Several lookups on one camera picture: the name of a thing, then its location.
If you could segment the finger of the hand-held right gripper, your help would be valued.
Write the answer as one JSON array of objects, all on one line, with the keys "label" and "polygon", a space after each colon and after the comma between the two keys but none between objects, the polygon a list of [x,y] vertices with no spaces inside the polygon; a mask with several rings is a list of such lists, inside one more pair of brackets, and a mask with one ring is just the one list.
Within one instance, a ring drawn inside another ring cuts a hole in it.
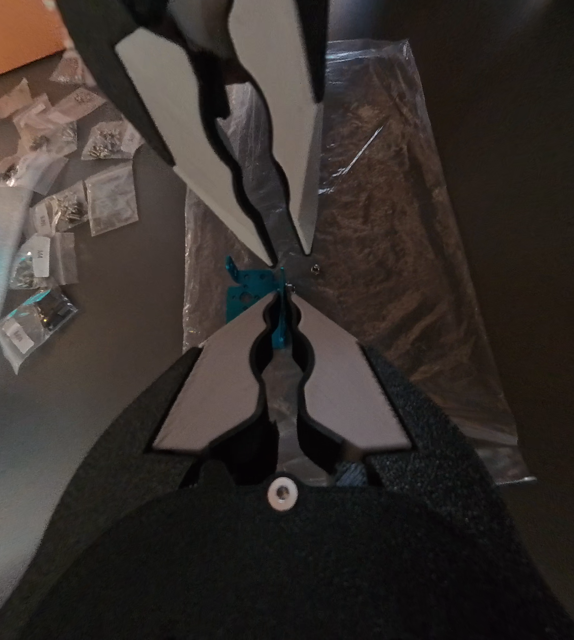
[{"label": "finger of the hand-held right gripper", "polygon": [[146,28],[123,38],[115,51],[171,152],[174,171],[239,241],[276,266],[262,216],[244,190],[241,166],[214,113],[217,103],[189,53]]},{"label": "finger of the hand-held right gripper", "polygon": [[257,84],[271,124],[271,153],[288,188],[288,211],[304,255],[318,218],[323,104],[307,59],[296,1],[234,1],[228,29],[236,56]]}]

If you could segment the blue perforated metal bracket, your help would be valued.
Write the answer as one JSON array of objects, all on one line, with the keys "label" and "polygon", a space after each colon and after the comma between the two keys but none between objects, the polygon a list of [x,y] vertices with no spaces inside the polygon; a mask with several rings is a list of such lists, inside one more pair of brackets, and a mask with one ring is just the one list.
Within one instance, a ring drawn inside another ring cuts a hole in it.
[{"label": "blue perforated metal bracket", "polygon": [[230,323],[244,311],[255,305],[260,299],[276,292],[280,300],[278,324],[272,334],[274,349],[285,349],[288,346],[288,328],[285,317],[286,274],[283,267],[276,271],[271,269],[240,269],[233,258],[228,255],[225,260],[227,273],[234,282],[227,289],[226,323]]}]

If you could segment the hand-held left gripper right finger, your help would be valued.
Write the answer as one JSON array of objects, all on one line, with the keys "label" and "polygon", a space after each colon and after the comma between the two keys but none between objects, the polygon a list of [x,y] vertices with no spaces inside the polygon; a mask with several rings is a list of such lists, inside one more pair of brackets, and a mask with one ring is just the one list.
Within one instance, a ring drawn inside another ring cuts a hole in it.
[{"label": "hand-held left gripper right finger", "polygon": [[410,451],[408,436],[358,340],[296,294],[285,300],[297,385],[297,436],[305,455]]}]

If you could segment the large clear plastic bag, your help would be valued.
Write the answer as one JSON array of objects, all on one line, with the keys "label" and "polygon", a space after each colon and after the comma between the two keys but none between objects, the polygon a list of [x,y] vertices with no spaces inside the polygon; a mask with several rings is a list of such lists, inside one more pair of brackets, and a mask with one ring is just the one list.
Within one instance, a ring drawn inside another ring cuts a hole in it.
[{"label": "large clear plastic bag", "polygon": [[[300,253],[250,83],[221,123],[295,294],[372,346],[459,426],[497,484],[521,455],[408,41],[330,44],[315,242]],[[322,272],[314,276],[313,264]]]}]

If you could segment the orange cardboard box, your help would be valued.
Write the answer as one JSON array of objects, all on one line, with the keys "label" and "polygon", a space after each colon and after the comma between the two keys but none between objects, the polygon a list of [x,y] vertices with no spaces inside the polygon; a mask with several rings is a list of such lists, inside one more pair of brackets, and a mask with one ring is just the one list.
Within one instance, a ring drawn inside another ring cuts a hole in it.
[{"label": "orange cardboard box", "polygon": [[55,1],[0,1],[0,75],[71,45]]}]

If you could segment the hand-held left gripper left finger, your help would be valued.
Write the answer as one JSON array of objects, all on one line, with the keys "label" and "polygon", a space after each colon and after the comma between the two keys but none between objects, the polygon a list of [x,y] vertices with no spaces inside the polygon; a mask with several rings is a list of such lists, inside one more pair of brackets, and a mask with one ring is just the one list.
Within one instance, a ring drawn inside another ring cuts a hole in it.
[{"label": "hand-held left gripper left finger", "polygon": [[271,431],[263,372],[273,358],[280,296],[271,292],[199,349],[152,449],[179,454],[255,454]]}]

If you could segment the pile of small screw bags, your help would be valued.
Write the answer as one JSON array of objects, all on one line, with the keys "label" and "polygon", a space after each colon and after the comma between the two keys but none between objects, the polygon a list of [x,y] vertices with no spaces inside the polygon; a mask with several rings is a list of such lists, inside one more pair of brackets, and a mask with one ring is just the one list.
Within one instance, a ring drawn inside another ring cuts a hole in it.
[{"label": "pile of small screw bags", "polygon": [[0,120],[10,118],[19,134],[16,153],[0,161],[0,187],[43,197],[28,210],[9,277],[10,290],[33,294],[0,320],[0,346],[14,373],[77,313],[61,290],[78,281],[74,228],[88,225],[95,237],[138,221],[132,159],[143,138],[123,116],[94,125],[80,155],[122,163],[52,190],[77,151],[78,121],[106,99],[75,50],[63,53],[49,79],[77,87],[55,105],[45,93],[33,98],[26,79],[0,97]]}]

